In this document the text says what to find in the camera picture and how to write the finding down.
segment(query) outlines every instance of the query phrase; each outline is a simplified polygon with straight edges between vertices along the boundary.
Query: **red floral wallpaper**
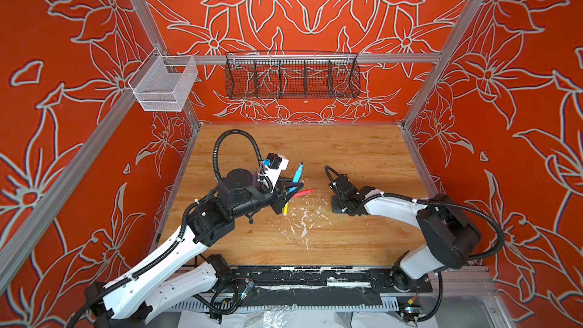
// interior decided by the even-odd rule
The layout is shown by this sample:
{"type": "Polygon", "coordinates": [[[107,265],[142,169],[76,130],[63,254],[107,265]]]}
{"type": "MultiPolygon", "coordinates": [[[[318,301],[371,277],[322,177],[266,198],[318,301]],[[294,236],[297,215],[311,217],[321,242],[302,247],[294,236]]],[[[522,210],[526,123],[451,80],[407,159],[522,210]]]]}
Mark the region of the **red floral wallpaper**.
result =
{"type": "Polygon", "coordinates": [[[485,0],[412,127],[438,188],[503,226],[485,264],[522,327],[583,325],[581,8],[485,0]]]}
{"type": "MultiPolygon", "coordinates": [[[[307,49],[441,50],[467,0],[146,0],[173,54],[307,49]]],[[[364,66],[351,101],[230,101],[221,66],[200,68],[191,102],[212,123],[403,120],[429,64],[364,66]]]]}
{"type": "MultiPolygon", "coordinates": [[[[152,50],[129,0],[0,0],[0,248],[152,50]]],[[[193,129],[135,104],[0,297],[0,326],[63,326],[147,253],[193,129]]]]}

